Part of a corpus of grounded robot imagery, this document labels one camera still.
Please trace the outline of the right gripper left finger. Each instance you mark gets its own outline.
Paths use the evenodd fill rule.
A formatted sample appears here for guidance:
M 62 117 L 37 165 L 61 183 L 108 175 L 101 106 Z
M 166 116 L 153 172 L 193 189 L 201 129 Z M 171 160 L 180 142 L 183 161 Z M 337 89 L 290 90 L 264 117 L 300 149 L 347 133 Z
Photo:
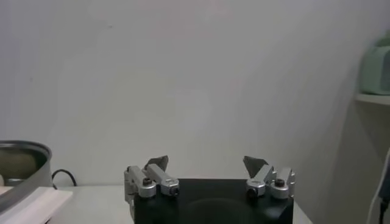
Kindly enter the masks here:
M 125 201 L 133 200 L 138 195 L 141 198 L 152 198 L 160 193 L 169 197 L 180 194 L 180 183 L 166 173 L 168 155 L 151 158 L 141 169 L 139 166 L 128 166 L 124 171 Z

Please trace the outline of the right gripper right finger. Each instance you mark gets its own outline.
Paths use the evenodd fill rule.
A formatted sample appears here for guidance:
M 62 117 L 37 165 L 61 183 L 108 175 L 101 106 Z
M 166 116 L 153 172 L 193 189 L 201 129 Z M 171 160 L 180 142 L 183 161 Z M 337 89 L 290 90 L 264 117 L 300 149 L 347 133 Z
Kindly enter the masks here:
M 277 170 L 264 159 L 251 156 L 244 156 L 243 163 L 249 174 L 246 180 L 246 194 L 249 198 L 259 198 L 267 192 L 278 200 L 294 197 L 296 173 L 292 168 Z

